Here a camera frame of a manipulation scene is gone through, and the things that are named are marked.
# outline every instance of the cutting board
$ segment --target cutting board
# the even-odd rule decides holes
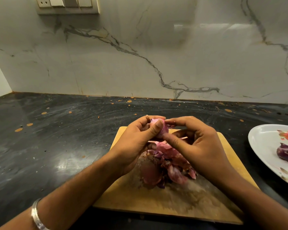
[[[113,147],[127,127],[120,127]],[[218,132],[225,153],[235,170],[258,188],[228,141]],[[180,216],[201,220],[242,224],[243,212],[204,177],[189,179],[186,186],[167,184],[165,189],[148,188],[140,181],[139,164],[115,181],[94,207],[126,212]]]

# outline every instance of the right hand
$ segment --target right hand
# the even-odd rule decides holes
[[[177,149],[200,175],[216,184],[236,173],[214,128],[193,116],[167,119],[165,123],[187,127],[173,134],[166,133],[163,139]]]

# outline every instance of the bracelet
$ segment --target bracelet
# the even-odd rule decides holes
[[[49,230],[48,228],[45,227],[45,225],[43,225],[42,221],[40,220],[40,218],[37,215],[37,203],[41,200],[41,198],[37,199],[33,205],[32,205],[32,211],[31,211],[31,216],[34,220],[34,223],[36,224],[36,227],[39,230]]]

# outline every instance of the white plate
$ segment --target white plate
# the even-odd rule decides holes
[[[283,180],[288,182],[288,162],[280,159],[276,153],[280,143],[288,145],[288,134],[284,134],[286,132],[288,132],[287,125],[259,125],[250,130],[248,141],[262,162]]]

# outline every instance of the black countertop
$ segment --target black countertop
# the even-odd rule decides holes
[[[0,97],[0,226],[107,153],[118,128],[146,114],[193,115],[214,127],[260,189],[288,208],[288,184],[248,144],[248,132],[257,125],[288,125],[288,105],[11,93]],[[23,130],[15,132],[21,126]],[[254,223],[215,224],[89,208],[72,229],[246,229],[250,225]]]

